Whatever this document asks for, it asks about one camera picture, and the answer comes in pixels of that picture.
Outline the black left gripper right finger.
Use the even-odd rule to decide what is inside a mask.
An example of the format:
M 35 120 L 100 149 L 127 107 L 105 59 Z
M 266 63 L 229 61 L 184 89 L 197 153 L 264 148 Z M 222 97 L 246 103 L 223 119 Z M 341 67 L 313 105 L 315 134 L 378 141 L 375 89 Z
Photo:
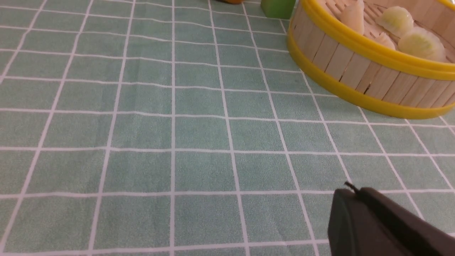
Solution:
M 413 256 L 453 256 L 454 237 L 435 228 L 382 193 L 345 182 L 380 223 Z

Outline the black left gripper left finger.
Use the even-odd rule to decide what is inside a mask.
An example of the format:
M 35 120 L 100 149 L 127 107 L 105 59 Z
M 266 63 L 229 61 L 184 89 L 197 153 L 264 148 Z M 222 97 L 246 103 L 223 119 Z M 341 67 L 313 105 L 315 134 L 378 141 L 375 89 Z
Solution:
M 345 188 L 334 191 L 328 240 L 333 256 L 401 256 L 402 248 L 373 213 Z

